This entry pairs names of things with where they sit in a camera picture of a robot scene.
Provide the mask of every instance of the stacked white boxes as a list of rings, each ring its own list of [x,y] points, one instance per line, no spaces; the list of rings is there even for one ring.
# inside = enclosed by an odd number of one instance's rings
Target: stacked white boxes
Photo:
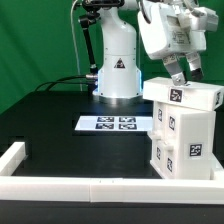
[[[209,180],[215,109],[224,87],[189,82],[173,86],[171,79],[144,82],[143,98],[154,101],[151,165],[166,179]]]

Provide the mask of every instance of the paper sheet with markers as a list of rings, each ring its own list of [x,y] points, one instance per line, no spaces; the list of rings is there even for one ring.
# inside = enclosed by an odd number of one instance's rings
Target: paper sheet with markers
[[[151,131],[152,117],[80,116],[75,130],[80,131]]]

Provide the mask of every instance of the green backdrop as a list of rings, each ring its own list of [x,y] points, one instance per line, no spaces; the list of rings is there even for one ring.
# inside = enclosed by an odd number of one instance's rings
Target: green backdrop
[[[217,11],[216,33],[207,33],[207,51],[202,54],[204,82],[224,85],[224,1],[201,0]],[[77,75],[70,9],[72,0],[0,0],[0,113],[41,83]],[[85,42],[78,24],[82,9],[73,16],[81,73],[88,69]],[[136,12],[120,12],[122,19],[137,30]],[[102,33],[98,25],[90,28],[98,66],[102,65]],[[161,61],[151,61],[138,38],[138,65],[144,79],[167,76]],[[57,90],[80,90],[80,86],[59,85]]]

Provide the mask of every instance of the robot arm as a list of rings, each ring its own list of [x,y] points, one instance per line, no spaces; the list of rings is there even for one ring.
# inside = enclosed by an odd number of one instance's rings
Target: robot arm
[[[186,57],[194,81],[203,77],[198,52],[206,50],[205,31],[216,31],[218,16],[195,0],[141,0],[138,23],[151,59],[162,59],[174,85],[187,80],[179,65]]]

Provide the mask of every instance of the black tabletop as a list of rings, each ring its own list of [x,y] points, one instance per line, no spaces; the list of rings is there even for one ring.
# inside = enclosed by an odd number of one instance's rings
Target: black tabletop
[[[0,115],[0,152],[25,141],[28,158],[15,176],[159,178],[149,164],[146,132],[74,130],[81,115],[152,116],[152,110],[150,101],[116,106],[86,92],[33,92]],[[214,140],[220,160],[222,113]],[[0,223],[223,223],[223,211],[214,205],[1,201]]]

